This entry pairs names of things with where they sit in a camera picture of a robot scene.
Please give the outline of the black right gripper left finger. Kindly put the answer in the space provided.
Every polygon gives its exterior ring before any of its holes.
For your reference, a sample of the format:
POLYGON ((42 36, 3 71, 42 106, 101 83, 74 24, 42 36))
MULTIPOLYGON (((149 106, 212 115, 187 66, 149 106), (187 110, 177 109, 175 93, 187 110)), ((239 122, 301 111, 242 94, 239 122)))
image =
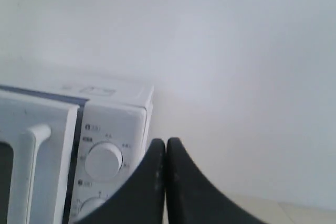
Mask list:
POLYGON ((162 223, 165 155, 163 140, 153 139, 142 161, 120 189, 75 223, 162 223))

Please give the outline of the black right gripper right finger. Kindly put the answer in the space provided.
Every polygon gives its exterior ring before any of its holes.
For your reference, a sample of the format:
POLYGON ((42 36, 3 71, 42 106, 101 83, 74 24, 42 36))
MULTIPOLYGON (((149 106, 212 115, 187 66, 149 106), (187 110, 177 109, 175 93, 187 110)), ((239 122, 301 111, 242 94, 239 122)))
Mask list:
POLYGON ((178 137, 166 146, 166 207, 169 223, 264 223, 222 194, 178 137))

